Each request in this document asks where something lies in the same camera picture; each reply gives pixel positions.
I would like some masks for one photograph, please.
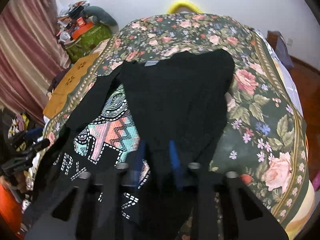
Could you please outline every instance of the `wall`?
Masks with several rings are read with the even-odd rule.
[[[67,7],[80,0],[58,0]],[[132,20],[165,14],[176,0],[89,0],[124,27]],[[260,29],[278,30],[293,39],[289,53],[320,70],[320,26],[304,0],[189,0],[206,13],[229,15]]]

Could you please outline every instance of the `wall socket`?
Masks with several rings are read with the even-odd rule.
[[[289,38],[289,39],[288,39],[288,42],[287,42],[287,45],[288,45],[288,46],[292,46],[292,44],[293,44],[293,39]]]

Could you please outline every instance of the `floral bedspread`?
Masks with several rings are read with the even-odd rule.
[[[285,228],[308,189],[305,122],[291,103],[263,40],[231,17],[188,13],[129,23],[108,41],[68,95],[63,110],[50,120],[44,136],[54,143],[96,77],[110,74],[124,60],[146,62],[167,59],[186,50],[200,54],[215,49],[228,51],[236,68],[226,94],[228,124],[212,153],[209,169],[241,174]],[[180,238],[189,238],[190,224],[187,221],[181,228]]]

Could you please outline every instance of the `curtain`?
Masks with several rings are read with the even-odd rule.
[[[10,0],[0,14],[0,105],[43,123],[46,91],[69,66],[57,43],[55,0]]]

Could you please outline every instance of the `brown floor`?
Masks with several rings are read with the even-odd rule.
[[[307,122],[308,167],[312,181],[320,170],[320,72],[294,61],[290,75],[295,82]]]

